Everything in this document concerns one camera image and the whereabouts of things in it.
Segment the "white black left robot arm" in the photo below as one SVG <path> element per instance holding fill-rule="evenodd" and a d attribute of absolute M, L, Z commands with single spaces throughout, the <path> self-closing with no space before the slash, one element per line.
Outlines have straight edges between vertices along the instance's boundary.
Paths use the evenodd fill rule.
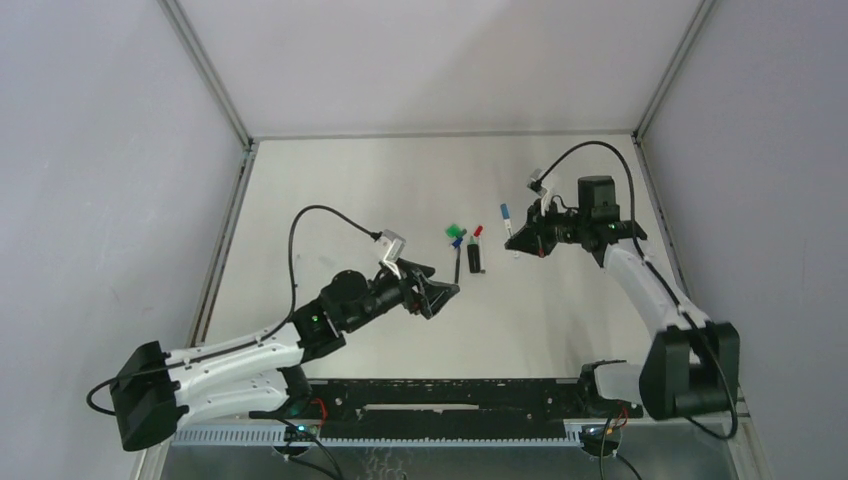
<path fill-rule="evenodd" d="M 135 349 L 109 386 L 121 446 L 157 445 L 186 426 L 307 399 L 301 365 L 346 344 L 345 336 L 395 307 L 431 319 L 460 287 L 433 280 L 434 268 L 399 260 L 367 279 L 345 270 L 284 322 L 234 340 L 165 351 Z"/>

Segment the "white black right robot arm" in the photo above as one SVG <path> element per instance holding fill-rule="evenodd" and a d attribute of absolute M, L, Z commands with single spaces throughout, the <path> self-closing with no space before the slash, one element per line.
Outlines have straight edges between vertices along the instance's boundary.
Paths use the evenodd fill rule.
<path fill-rule="evenodd" d="M 624 220 L 614 180 L 578 181 L 578 205 L 559 209 L 535 171 L 528 187 L 538 196 L 508 250 L 545 258 L 559 244 L 581 246 L 622 288 L 651 336 L 640 364 L 599 361 L 581 379 L 590 399 L 641 406 L 655 420 L 732 412 L 738 398 L 740 337 L 728 322 L 714 322 L 660 273 L 647 255 L 647 235 Z"/>

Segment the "black thin pen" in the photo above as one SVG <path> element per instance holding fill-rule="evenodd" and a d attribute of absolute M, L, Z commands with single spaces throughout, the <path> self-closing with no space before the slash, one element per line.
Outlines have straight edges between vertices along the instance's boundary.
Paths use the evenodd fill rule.
<path fill-rule="evenodd" d="M 462 260 L 461 248 L 460 247 L 454 248 L 454 252 L 455 252 L 455 255 L 454 255 L 455 261 L 454 261 L 453 283 L 458 285 L 459 282 L 460 282 L 460 276 L 461 276 L 461 260 Z"/>

